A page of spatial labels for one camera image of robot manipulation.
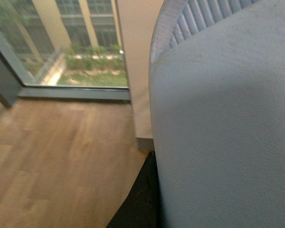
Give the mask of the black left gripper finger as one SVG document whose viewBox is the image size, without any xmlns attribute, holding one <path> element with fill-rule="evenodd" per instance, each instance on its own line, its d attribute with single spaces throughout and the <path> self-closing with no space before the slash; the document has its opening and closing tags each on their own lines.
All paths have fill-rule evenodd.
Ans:
<svg viewBox="0 0 285 228">
<path fill-rule="evenodd" d="M 108 228 L 157 228 L 160 187 L 154 151 L 149 151 L 133 186 Z"/>
</svg>

